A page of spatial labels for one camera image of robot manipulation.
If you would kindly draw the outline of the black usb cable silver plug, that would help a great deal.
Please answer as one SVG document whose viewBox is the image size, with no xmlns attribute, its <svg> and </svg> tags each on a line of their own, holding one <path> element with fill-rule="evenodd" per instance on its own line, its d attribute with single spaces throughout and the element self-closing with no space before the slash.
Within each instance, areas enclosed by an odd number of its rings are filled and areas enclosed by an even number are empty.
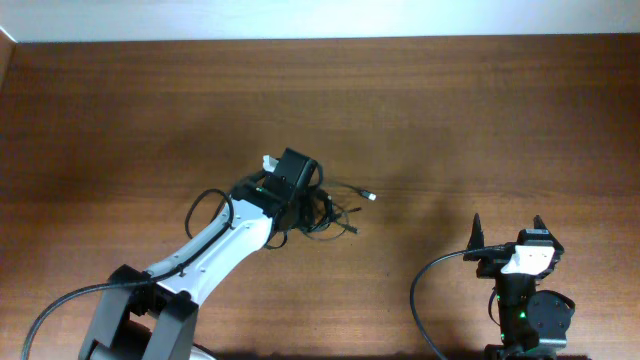
<svg viewBox="0 0 640 360">
<path fill-rule="evenodd" d="M 365 188 L 350 185 L 344 182 L 332 181 L 330 182 L 331 186 L 343 187 L 347 188 L 355 193 L 357 193 L 360 197 L 367 199 L 368 201 L 375 201 L 377 199 L 377 195 L 374 192 L 371 192 Z"/>
</svg>

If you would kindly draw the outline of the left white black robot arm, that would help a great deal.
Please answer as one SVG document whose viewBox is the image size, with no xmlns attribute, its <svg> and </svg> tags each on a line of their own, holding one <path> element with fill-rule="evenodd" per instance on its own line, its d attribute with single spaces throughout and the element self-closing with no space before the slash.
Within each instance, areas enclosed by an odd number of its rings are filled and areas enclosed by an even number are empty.
<svg viewBox="0 0 640 360">
<path fill-rule="evenodd" d="M 314 159 L 287 148 L 222 195 L 213 220 L 143 271 L 117 268 L 81 344 L 82 359 L 201 359 L 198 314 L 216 287 L 278 233 L 297 228 L 324 179 Z"/>
</svg>

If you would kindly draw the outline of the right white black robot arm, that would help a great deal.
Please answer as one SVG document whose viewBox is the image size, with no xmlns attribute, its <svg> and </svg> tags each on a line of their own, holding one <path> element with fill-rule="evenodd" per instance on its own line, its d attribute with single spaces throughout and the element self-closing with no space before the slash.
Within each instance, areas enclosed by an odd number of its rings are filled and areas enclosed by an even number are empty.
<svg viewBox="0 0 640 360">
<path fill-rule="evenodd" d="M 501 343 L 488 345 L 486 359 L 555 359 L 567 346 L 575 313 L 575 302 L 565 295 L 539 290 L 539 282 L 550 275 L 565 249 L 540 216 L 533 227 L 519 231 L 514 242 L 485 244 L 481 220 L 475 215 L 465 261 L 477 264 L 476 276 L 495 282 L 491 299 L 498 315 Z"/>
</svg>

